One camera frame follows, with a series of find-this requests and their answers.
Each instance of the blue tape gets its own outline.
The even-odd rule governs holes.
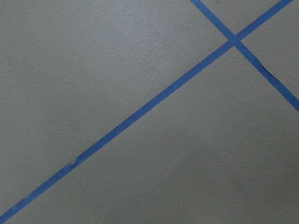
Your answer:
[[[247,60],[280,92],[280,94],[299,112],[299,100],[272,74],[270,74],[259,62],[257,57],[241,42],[244,35],[252,32],[252,29],[262,25],[266,20],[273,16],[278,10],[292,2],[292,0],[282,0],[276,7],[268,10],[260,18],[255,20],[241,31],[238,36],[234,35],[200,0],[191,0],[193,4],[213,23],[228,40],[247,58]]]
[[[277,5],[278,4],[276,4],[273,8],[271,8],[266,13],[261,15],[254,22],[249,24],[237,36],[239,38],[246,37],[253,30],[258,28],[263,22],[265,22],[268,18],[270,18],[276,12],[278,12],[280,9],[283,8],[281,5],[279,5],[279,6],[277,6]],[[119,135],[121,132],[123,132],[125,129],[127,129],[130,125],[132,125],[134,122],[136,122],[139,118],[141,118],[143,115],[145,115],[148,111],[150,111],[152,108],[154,108],[160,102],[162,102],[165,98],[167,98],[174,91],[176,91],[178,88],[180,88],[186,82],[188,82],[190,79],[192,79],[194,76],[196,76],[199,72],[201,72],[204,68],[206,68],[212,62],[214,62],[216,59],[218,59],[220,56],[222,56],[225,52],[227,52],[232,47],[233,47],[233,44],[231,42],[229,42],[229,41],[226,42],[220,48],[218,48],[215,52],[213,52],[208,57],[206,57],[203,61],[201,61],[199,64],[197,64],[194,68],[192,68],[190,71],[185,73],[182,77],[177,79],[173,84],[171,84],[169,87],[167,87],[161,93],[159,93],[151,101],[149,101],[147,104],[145,104],[143,107],[141,107],[138,111],[136,111],[134,114],[132,114],[130,117],[128,117],[125,121],[123,121],[116,128],[114,128],[112,131],[110,131],[108,134],[106,134],[103,138],[101,138],[99,141],[97,141],[95,144],[93,144],[91,147],[89,147],[82,154],[80,154],[75,159],[75,162],[72,165],[66,165],[65,167],[63,167],[61,170],[59,170],[57,173],[55,173],[50,179],[48,179],[46,182],[44,182],[42,185],[40,185],[38,188],[36,188],[34,191],[32,191],[28,195],[28,197],[19,201],[10,210],[8,210],[2,216],[0,216],[0,224],[5,223],[8,219],[10,219],[12,216],[14,216],[17,212],[19,212],[24,207],[26,207],[29,203],[31,203],[33,200],[35,200],[38,196],[40,196],[42,193],[44,193],[47,189],[52,187],[60,179],[65,177],[69,172],[71,172],[73,169],[75,169],[77,166],[79,166],[81,163],[83,163],[85,160],[87,160],[89,157],[91,157],[94,153],[99,151],[109,141],[114,139],[117,135]]]

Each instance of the concrete floor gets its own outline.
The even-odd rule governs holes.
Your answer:
[[[279,1],[203,2],[237,34]],[[298,11],[242,41],[297,98]],[[0,215],[227,42],[189,0],[4,0],[0,30]],[[298,127],[233,47],[6,223],[296,224]]]

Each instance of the blue painter's tape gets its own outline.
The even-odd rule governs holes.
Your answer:
[[[273,16],[280,9],[282,9],[286,5],[285,4],[286,2],[291,2],[291,0],[280,1],[273,8],[271,8],[266,13],[261,15],[259,18],[257,18],[251,24],[249,24],[244,30],[242,30],[239,34],[237,34],[238,38],[243,39],[244,37],[246,37],[253,30],[258,28],[261,24],[263,24],[271,16]],[[191,78],[193,78],[195,75],[197,75],[199,72],[201,72],[204,68],[206,68],[212,62],[214,62],[216,59],[218,59],[221,55],[223,55],[225,52],[227,52],[232,47],[233,47],[233,44],[231,42],[226,42],[225,44],[223,44],[215,52],[213,52],[211,55],[209,55],[207,58],[205,58],[202,62],[197,64],[194,68],[192,68],[190,71],[188,71],[186,74],[184,74],[178,80],[176,80],[173,84],[171,84],[169,87],[167,87],[164,91],[159,93],[156,97],[154,97],[151,101],[149,101],[147,104],[145,104],[142,108],[140,108],[138,111],[136,111],[134,114],[132,114],[129,118],[127,118],[125,121],[123,121],[121,124],[119,124],[116,128],[114,128],[112,131],[110,131],[108,134],[106,134],[103,138],[101,138],[99,141],[97,141],[95,144],[93,144],[90,148],[88,148],[86,151],[84,151],[81,155],[79,155],[75,159],[75,162],[72,165],[67,165],[67,166],[63,167],[56,174],[54,174],[50,179],[48,179],[46,182],[44,182],[42,185],[40,185],[38,188],[36,188],[34,191],[32,191],[27,198],[24,198],[23,200],[19,201],[10,210],[8,210],[2,216],[0,216],[0,224],[5,223],[8,219],[10,219],[12,216],[14,216],[17,212],[19,212],[24,207],[26,207],[29,203],[31,203],[33,200],[35,200],[38,196],[40,196],[42,193],[44,193],[47,189],[52,187],[60,179],[65,177],[74,168],[79,166],[81,163],[83,163],[85,160],[87,160],[94,153],[99,151],[109,141],[114,139],[117,135],[119,135],[121,132],[123,132],[131,124],[133,124],[140,117],[142,117],[144,114],[146,114],[148,111],[150,111],[156,105],[158,105],[161,101],[163,101],[165,98],[167,98],[169,95],[171,95],[174,91],[176,91],[178,88],[180,88],[186,82],[188,82]],[[272,80],[272,82],[276,82],[275,77],[273,77],[270,73],[268,74],[268,77],[270,80]],[[286,91],[286,95],[288,95],[288,93],[287,93],[288,90],[286,88],[281,87],[281,89],[279,91],[280,92]]]
[[[292,0],[282,0],[276,7],[271,8],[266,12],[266,16],[260,17],[249,26],[245,31],[241,31],[238,36],[234,35],[211,11],[206,7],[201,0],[191,0],[193,4],[213,23],[227,38],[228,40],[247,58],[247,60],[280,92],[280,94],[299,112],[299,100],[272,74],[270,74],[259,62],[257,57],[241,42],[238,36],[249,34],[254,27],[263,24],[270,15],[274,15],[278,10],[292,2]]]
[[[128,117],[126,120],[124,120],[122,123],[120,123],[116,128],[114,128],[112,131],[110,131],[108,134],[106,134],[103,138],[101,138],[99,141],[97,141],[95,144],[93,144],[91,147],[89,147],[81,155],[79,155],[75,159],[75,161],[72,165],[67,165],[64,168],[62,168],[61,170],[59,170],[50,179],[48,179],[46,182],[44,182],[42,185],[40,185],[38,188],[36,188],[34,191],[32,191],[27,198],[24,198],[23,200],[18,202],[14,207],[12,207],[10,210],[8,210],[6,213],[4,213],[0,217],[0,224],[4,223],[8,219],[10,219],[17,212],[19,212],[21,209],[23,209],[25,206],[27,206],[29,203],[31,203],[33,200],[35,200],[43,192],[45,192],[47,189],[49,189],[51,186],[53,186],[56,182],[58,182],[60,179],[62,179],[64,176],[66,176],[69,172],[71,172],[74,168],[79,166],[81,163],[83,163],[89,157],[91,157],[94,153],[99,151],[109,141],[114,139],[117,135],[119,135],[121,132],[123,132],[125,129],[127,129],[129,126],[131,126],[133,123],[135,123],[139,118],[141,118],[148,111],[153,109],[156,105],[158,105],[160,102],[162,102],[165,98],[167,98],[174,91],[176,91],[178,88],[180,88],[186,82],[188,82],[190,79],[192,79],[194,76],[196,76],[199,72],[201,72],[204,68],[206,68],[212,62],[214,62],[216,59],[218,59],[221,55],[223,55],[225,52],[227,52],[232,47],[233,47],[233,45],[230,42],[226,42],[220,48],[218,48],[216,51],[214,51],[212,54],[210,54],[208,57],[206,57],[203,61],[201,61],[199,64],[197,64],[191,70],[189,70],[187,73],[185,73],[179,79],[177,79],[174,83],[172,83],[170,86],[168,86],[165,90],[163,90],[161,93],[159,93],[157,96],[155,96],[151,101],[149,101],[147,104],[145,104],[143,107],[141,107],[135,113],[133,113],[130,117]]]
[[[241,40],[244,39],[252,31],[257,29],[259,26],[261,26],[264,22],[266,22],[268,19],[270,19],[272,16],[274,16],[277,12],[279,12],[281,9],[283,9],[285,6],[287,6],[292,1],[293,0],[279,1],[275,6],[270,8],[267,12],[262,14],[260,17],[258,17],[252,23],[250,23],[245,29],[243,29],[240,33],[238,33],[237,37],[239,37]]]

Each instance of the tape strip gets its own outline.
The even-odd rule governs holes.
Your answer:
[[[246,37],[253,30],[258,28],[265,21],[265,18],[270,18],[267,15],[270,14],[273,16],[276,12],[278,12],[284,6],[285,5],[277,7],[277,4],[276,4],[273,8],[268,10],[266,13],[264,13],[259,18],[257,18],[254,22],[252,22],[250,25],[248,25],[244,30],[242,30],[238,34],[238,36],[240,35],[239,38]],[[34,191],[32,191],[28,195],[28,197],[19,201],[15,206],[13,206],[11,209],[9,209],[7,212],[5,212],[2,216],[0,216],[0,224],[3,224],[7,220],[9,220],[12,216],[14,216],[16,213],[18,213],[24,207],[26,207],[29,203],[31,203],[33,200],[35,200],[38,196],[40,196],[42,193],[44,193],[47,189],[52,187],[55,183],[57,183],[59,180],[61,180],[63,177],[65,177],[69,172],[71,172],[74,168],[76,168],[81,163],[83,163],[85,160],[87,160],[89,157],[91,157],[94,153],[99,151],[109,141],[114,139],[117,135],[119,135],[121,132],[123,132],[125,129],[127,129],[130,125],[132,125],[134,122],[136,122],[140,117],[142,117],[144,114],[146,114],[152,108],[154,108],[156,105],[158,105],[160,102],[162,102],[165,98],[167,98],[174,91],[176,91],[178,88],[180,88],[186,82],[188,82],[190,79],[192,79],[194,76],[196,76],[199,72],[201,72],[204,68],[206,68],[212,62],[214,62],[216,59],[218,59],[220,56],[222,56],[225,52],[227,52],[232,47],[233,47],[233,44],[231,42],[226,42],[225,44],[223,44],[215,52],[210,54],[207,58],[205,58],[203,61],[201,61],[199,64],[197,64],[190,71],[185,73],[182,77],[180,77],[178,80],[176,80],[173,84],[171,84],[169,87],[167,87],[164,91],[159,93],[151,101],[149,101],[147,104],[145,104],[143,107],[141,107],[138,111],[136,111],[134,114],[132,114],[129,118],[127,118],[125,121],[123,121],[121,124],[119,124],[116,128],[114,128],[112,131],[110,131],[108,134],[106,134],[103,138],[101,138],[99,141],[97,141],[95,144],[93,144],[90,148],[88,148],[86,151],[84,151],[81,155],[79,155],[75,159],[75,162],[72,165],[66,165],[65,167],[63,167],[61,170],[59,170],[57,173],[55,173],[51,178],[49,178],[46,182],[44,182],[42,185],[40,185],[38,188],[36,188]]]
[[[268,10],[265,15],[255,20],[251,25],[241,31],[238,36],[234,35],[217,17],[206,7],[201,0],[191,0],[193,4],[211,21],[227,38],[228,40],[247,58],[247,60],[280,92],[280,94],[299,112],[299,100],[272,74],[270,74],[259,62],[257,57],[241,42],[239,36],[249,34],[253,27],[260,26],[278,10],[292,2],[292,0],[282,0],[279,5],[271,10]]]

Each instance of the gray surface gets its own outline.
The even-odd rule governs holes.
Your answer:
[[[187,0],[0,1],[0,214],[225,41]]]
[[[299,1],[293,1],[243,42],[299,98]]]
[[[8,224],[297,224],[298,126],[232,49]]]
[[[201,1],[235,34],[279,2],[279,0]]]

